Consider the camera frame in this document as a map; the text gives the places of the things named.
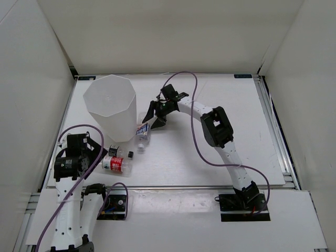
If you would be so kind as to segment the clear bottle blue orange label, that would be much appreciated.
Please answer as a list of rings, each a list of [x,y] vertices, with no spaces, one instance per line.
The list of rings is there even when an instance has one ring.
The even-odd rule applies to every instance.
[[[151,125],[148,122],[142,122],[146,113],[140,112],[137,120],[137,130],[135,133],[135,143],[138,153],[144,153],[150,143]]]

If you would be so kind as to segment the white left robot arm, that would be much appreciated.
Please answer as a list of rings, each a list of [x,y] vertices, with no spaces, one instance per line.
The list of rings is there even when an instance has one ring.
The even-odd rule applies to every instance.
[[[50,251],[94,251],[92,233],[99,210],[108,208],[110,197],[103,184],[83,188],[81,177],[96,167],[107,153],[88,132],[69,134],[54,162],[57,205]]]

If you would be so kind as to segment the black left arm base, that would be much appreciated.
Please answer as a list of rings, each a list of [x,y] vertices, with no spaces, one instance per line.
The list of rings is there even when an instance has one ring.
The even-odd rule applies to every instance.
[[[97,217],[102,221],[125,221],[128,216],[129,193],[126,190],[112,191]]]

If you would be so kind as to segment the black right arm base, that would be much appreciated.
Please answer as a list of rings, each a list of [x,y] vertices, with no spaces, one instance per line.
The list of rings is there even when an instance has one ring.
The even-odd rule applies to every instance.
[[[268,222],[271,221],[266,198],[260,193],[247,205],[236,194],[219,194],[214,198],[219,203],[221,222]]]

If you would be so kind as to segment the clear bottle red label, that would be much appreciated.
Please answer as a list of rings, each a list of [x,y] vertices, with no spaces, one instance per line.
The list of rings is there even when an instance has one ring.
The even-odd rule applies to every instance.
[[[116,174],[127,176],[131,173],[132,164],[125,158],[107,155],[102,160],[102,168]]]

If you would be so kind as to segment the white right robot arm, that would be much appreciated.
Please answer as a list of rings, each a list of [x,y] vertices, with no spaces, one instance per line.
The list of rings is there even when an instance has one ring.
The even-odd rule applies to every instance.
[[[151,128],[166,125],[167,115],[178,111],[191,116],[191,122],[201,123],[207,144],[213,147],[230,174],[236,196],[236,205],[243,210],[249,209],[259,195],[256,183],[242,165],[234,145],[234,131],[222,107],[211,108],[192,100],[185,92],[178,93],[171,84],[161,89],[163,99],[150,102],[149,109],[142,122],[156,118]]]

